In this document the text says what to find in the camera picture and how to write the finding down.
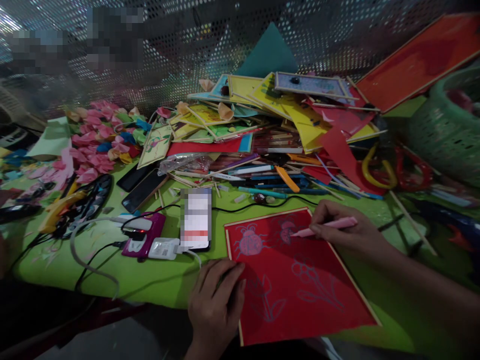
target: green tablecloth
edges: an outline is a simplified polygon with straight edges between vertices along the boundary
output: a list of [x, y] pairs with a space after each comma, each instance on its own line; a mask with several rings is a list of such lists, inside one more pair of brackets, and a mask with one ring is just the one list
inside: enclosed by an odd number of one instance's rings
[[[132, 166], [121, 167], [117, 165], [113, 173], [115, 182], [118, 181]], [[11, 181], [3, 189], [11, 187], [26, 189], [34, 180], [21, 178]], [[169, 204], [172, 200], [167, 191], [169, 187], [183, 188], [182, 184], [169, 180], [162, 188], [163, 200]], [[221, 198], [213, 193], [214, 207], [224, 209], [238, 209], [245, 206], [251, 199], [239, 204], [233, 199], [240, 193], [233, 188], [230, 192], [221, 191]], [[345, 197], [343, 204], [356, 207], [364, 212], [375, 225], [380, 226], [389, 222], [400, 210], [394, 205], [391, 198], [386, 201]], [[109, 215], [100, 214], [100, 217], [117, 216], [125, 212], [121, 205], [125, 197], [122, 190], [116, 185], [111, 192], [105, 206], [114, 207]], [[335, 200], [331, 195], [325, 199]], [[318, 202], [321, 196], [308, 196], [308, 199]], [[160, 202], [150, 199], [144, 211], [154, 210]], [[200, 253], [202, 261], [227, 256], [226, 239], [223, 225], [233, 221], [240, 221], [276, 213], [280, 211], [314, 206], [298, 199], [292, 199], [281, 208], [270, 209], [262, 206], [253, 206], [235, 214], [221, 211], [212, 211], [212, 243], [209, 252]], [[162, 237], [177, 238], [180, 235], [180, 209], [172, 207], [164, 211], [166, 223], [161, 233]], [[30, 243], [37, 234], [37, 228], [43, 220], [45, 213], [27, 221], [17, 221], [2, 226], [2, 233], [13, 246], [13, 255], [18, 254], [21, 248]], [[413, 243], [418, 236], [413, 232], [408, 222], [403, 219], [398, 225], [384, 232], [385, 237], [400, 250], [405, 250], [405, 244]], [[471, 271], [468, 255], [448, 242], [450, 232], [444, 230], [432, 240], [433, 246], [438, 250], [440, 257], [432, 256], [427, 249], [422, 248], [417, 259], [437, 271], [453, 278], [455, 281], [471, 286], [467, 274]], [[81, 233], [75, 241], [76, 249], [81, 258], [88, 257], [100, 247], [113, 241], [123, 241], [127, 237], [122, 235], [117, 227], [110, 221], [100, 221], [91, 229]], [[31, 250], [17, 267], [17, 275], [24, 281], [52, 287], [73, 290], [75, 283], [83, 268], [78, 265], [69, 249], [68, 241], [61, 243], [58, 256], [47, 266], [47, 261], [39, 257], [42, 248], [50, 246], [45, 243]], [[448, 358], [458, 351], [453, 341], [436, 324], [433, 324], [416, 306], [413, 298], [389, 280], [384, 274], [373, 269], [369, 264], [351, 256], [346, 251], [338, 249], [345, 265], [350, 270], [359, 288], [376, 312], [382, 327], [362, 327], [354, 330], [343, 331], [334, 335], [336, 338], [351, 340], [365, 345], [396, 349], [406, 352], [415, 352], [429, 355], [433, 358]], [[102, 251], [93, 261], [94, 267], [115, 276], [120, 283], [120, 298], [126, 301], [148, 302], [171, 308], [184, 309], [187, 307], [189, 291], [197, 277], [198, 264], [186, 254], [178, 255], [175, 261], [149, 259], [138, 263], [135, 258], [121, 256], [116, 248]], [[86, 277], [82, 290], [86, 294], [111, 297], [114, 294], [114, 284], [103, 276], [96, 274]]]

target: charger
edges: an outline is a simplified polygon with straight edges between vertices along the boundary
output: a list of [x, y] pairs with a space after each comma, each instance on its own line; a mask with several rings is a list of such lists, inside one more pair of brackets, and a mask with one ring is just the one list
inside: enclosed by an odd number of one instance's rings
[[198, 254], [188, 249], [184, 250], [180, 246], [180, 239], [173, 237], [156, 237], [148, 252], [148, 257], [152, 259], [175, 260], [177, 254], [189, 253], [198, 260], [198, 265], [202, 267], [202, 260]]

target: pink pen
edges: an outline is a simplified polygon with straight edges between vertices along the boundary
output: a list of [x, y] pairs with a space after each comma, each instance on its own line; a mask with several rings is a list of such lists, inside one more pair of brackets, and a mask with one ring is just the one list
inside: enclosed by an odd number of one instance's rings
[[[330, 222], [324, 223], [322, 225], [329, 226], [329, 227], [335, 228], [335, 229], [343, 229], [343, 228], [349, 228], [349, 227], [355, 226], [357, 224], [358, 224], [357, 219], [354, 218], [353, 216], [349, 216], [349, 217], [342, 217], [338, 220], [330, 221]], [[312, 236], [312, 235], [315, 235], [315, 233], [312, 230], [310, 230], [309, 228], [306, 228], [306, 229], [300, 230], [300, 231], [298, 231], [298, 232], [296, 232], [296, 233], [294, 233], [290, 236], [291, 237], [296, 236], [296, 237], [300, 237], [300, 238], [306, 238], [306, 237], [309, 237], [309, 236]]]

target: plastic basket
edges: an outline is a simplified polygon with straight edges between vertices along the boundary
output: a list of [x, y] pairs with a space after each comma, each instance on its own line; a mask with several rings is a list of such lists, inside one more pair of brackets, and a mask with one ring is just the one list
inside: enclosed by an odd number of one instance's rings
[[430, 89], [430, 98], [408, 123], [408, 144], [441, 173], [480, 187], [480, 118], [447, 98], [452, 89], [479, 102], [480, 67], [454, 72]]

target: metal mesh screen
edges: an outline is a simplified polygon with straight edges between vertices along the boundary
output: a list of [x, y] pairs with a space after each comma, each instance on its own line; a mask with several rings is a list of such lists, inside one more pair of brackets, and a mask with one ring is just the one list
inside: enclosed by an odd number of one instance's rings
[[[143, 8], [143, 64], [91, 70], [88, 9]], [[270, 22], [290, 46], [299, 72], [359, 79], [443, 13], [469, 10], [453, 0], [3, 0], [2, 86], [32, 113], [52, 118], [62, 105], [106, 99], [151, 113], [200, 92], [199, 79], [234, 72]], [[66, 70], [16, 74], [8, 37], [15, 30], [63, 31]]]

